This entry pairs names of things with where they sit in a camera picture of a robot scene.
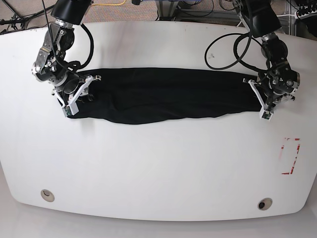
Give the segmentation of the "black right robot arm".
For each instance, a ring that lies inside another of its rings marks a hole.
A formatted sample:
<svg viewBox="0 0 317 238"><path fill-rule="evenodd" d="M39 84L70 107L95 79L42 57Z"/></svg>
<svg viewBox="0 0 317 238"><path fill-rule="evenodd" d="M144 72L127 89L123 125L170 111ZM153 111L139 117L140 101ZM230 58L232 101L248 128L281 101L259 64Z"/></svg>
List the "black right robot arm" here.
<svg viewBox="0 0 317 238"><path fill-rule="evenodd" d="M75 114L77 103L90 103L96 97L90 92L89 85L100 76L81 72L91 61L94 53L94 39L82 20L93 5L91 0L59 0L53 7L54 22L48 23L44 42L39 49L32 74L39 82L48 82L53 86L53 95L57 97L68 116ZM65 55L74 43L74 26L79 25L90 41L88 58L84 63L77 60L65 61Z"/></svg>

